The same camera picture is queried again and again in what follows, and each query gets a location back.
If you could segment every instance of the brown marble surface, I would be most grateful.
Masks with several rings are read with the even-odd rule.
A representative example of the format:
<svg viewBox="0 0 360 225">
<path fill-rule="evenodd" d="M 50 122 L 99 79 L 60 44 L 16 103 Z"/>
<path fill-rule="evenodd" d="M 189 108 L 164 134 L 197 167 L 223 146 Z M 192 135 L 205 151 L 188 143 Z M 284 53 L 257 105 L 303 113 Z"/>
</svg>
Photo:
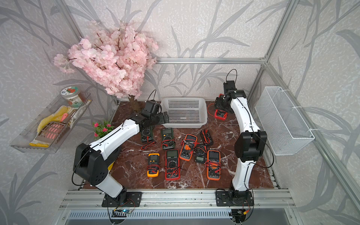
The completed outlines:
<svg viewBox="0 0 360 225">
<path fill-rule="evenodd" d="M 214 113 L 212 106 L 209 107 L 210 113 Z M 120 104 L 112 124 L 119 126 L 126 117 L 132 113 L 128 102 Z M 176 148 L 180 149 L 181 140 L 186 134 L 198 136 L 202 129 L 210 130 L 214 144 L 209 149 L 220 151 L 221 156 L 221 177 L 219 181 L 209 180 L 206 176 L 206 167 L 204 164 L 196 163 L 191 158 L 190 161 L 180 159 L 181 170 L 180 179 L 175 181 L 165 180 L 165 151 L 160 148 L 162 125 L 156 126 L 153 130 L 154 138 L 157 142 L 154 146 L 145 151 L 140 147 L 140 133 L 128 139 L 122 145 L 122 152 L 115 161 L 110 174 L 123 186 L 128 189 L 153 189 L 153 188 L 229 188 L 236 171 L 237 158 L 234 153 L 234 143 L 240 135 L 240 128 L 234 114 L 229 114 L 225 121 L 217 120 L 208 114 L 207 124 L 200 129 L 174 129 Z M 160 153 L 160 172 L 158 177 L 148 178 L 146 174 L 148 154 Z M 266 166 L 261 157 L 257 164 Z M 89 184 L 84 185 L 84 189 L 91 189 Z M 266 168 L 254 166 L 249 188 L 274 188 L 271 182 L 269 172 Z"/>
</svg>

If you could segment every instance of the gray wall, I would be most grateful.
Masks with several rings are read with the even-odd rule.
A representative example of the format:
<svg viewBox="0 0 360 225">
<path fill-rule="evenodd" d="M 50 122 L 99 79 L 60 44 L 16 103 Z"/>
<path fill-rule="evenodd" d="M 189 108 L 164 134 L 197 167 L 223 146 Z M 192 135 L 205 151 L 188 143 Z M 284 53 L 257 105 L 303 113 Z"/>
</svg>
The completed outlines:
<svg viewBox="0 0 360 225">
<path fill-rule="evenodd" d="M 360 183 L 360 1 L 309 1 L 298 5 L 271 64 Z M 252 106 L 264 86 L 264 74 Z M 360 215 L 310 143 L 274 164 L 304 224 L 360 224 Z"/>
<path fill-rule="evenodd" d="M 287 0 L 66 0 L 84 35 L 90 20 L 111 29 L 134 22 L 159 44 L 163 58 L 264 57 Z M 156 99 L 196 96 L 214 100 L 226 74 L 238 70 L 237 88 L 250 91 L 259 65 L 155 65 L 147 70 L 139 99 L 157 89 Z"/>
<path fill-rule="evenodd" d="M 91 123 L 107 119 L 114 99 L 86 74 L 63 74 L 57 53 L 76 42 L 54 3 L 0 2 L 0 224 L 50 224 L 70 182 L 75 147 L 93 139 Z M 21 153 L 9 146 L 27 125 L 71 85 L 90 92 L 93 102 L 56 154 Z"/>
</svg>

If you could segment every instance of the white wire basket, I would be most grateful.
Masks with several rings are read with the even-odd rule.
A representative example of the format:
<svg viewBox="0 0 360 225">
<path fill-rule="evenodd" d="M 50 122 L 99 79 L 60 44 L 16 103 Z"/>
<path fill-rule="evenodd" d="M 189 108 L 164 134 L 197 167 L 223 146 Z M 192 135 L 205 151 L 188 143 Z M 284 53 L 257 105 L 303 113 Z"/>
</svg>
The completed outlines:
<svg viewBox="0 0 360 225">
<path fill-rule="evenodd" d="M 206 102 L 203 98 L 163 98 L 163 112 L 169 115 L 166 128 L 201 128 L 207 123 Z"/>
<path fill-rule="evenodd" d="M 255 110 L 277 156 L 293 155 L 314 135 L 281 87 L 265 87 Z"/>
</svg>

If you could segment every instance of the jar lid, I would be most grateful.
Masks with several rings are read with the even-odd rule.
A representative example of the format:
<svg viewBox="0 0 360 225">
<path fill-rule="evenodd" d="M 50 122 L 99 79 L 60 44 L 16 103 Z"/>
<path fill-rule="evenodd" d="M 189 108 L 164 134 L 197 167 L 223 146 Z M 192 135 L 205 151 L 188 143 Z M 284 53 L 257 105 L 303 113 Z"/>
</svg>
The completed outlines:
<svg viewBox="0 0 360 225">
<path fill-rule="evenodd" d="M 75 86 L 66 87 L 61 91 L 61 95 L 64 97 L 72 97 L 79 94 L 79 89 Z"/>
</svg>

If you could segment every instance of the robotic arm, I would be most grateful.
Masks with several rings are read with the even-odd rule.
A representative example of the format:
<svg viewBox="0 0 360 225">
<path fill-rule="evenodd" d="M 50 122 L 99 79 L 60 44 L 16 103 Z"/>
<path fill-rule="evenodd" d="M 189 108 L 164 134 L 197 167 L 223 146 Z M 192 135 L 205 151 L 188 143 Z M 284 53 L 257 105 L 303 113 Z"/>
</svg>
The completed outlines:
<svg viewBox="0 0 360 225">
<path fill-rule="evenodd" d="M 246 200 L 253 204 L 251 192 L 248 189 L 249 179 L 252 168 L 263 154 L 267 134 L 256 125 L 250 113 L 245 92 L 237 90 L 234 81 L 226 81 L 223 86 L 224 96 L 216 98 L 215 108 L 234 113 L 241 131 L 234 145 L 238 163 L 228 191 L 228 199 L 231 205 L 240 205 Z"/>
<path fill-rule="evenodd" d="M 126 200 L 126 188 L 109 174 L 108 167 L 119 156 L 121 144 L 137 134 L 141 128 L 169 122 L 167 112 L 157 113 L 159 109 L 160 104 L 148 100 L 140 114 L 133 113 L 116 129 L 91 144 L 80 144 L 75 152 L 74 173 L 118 203 L 123 203 Z"/>
</svg>

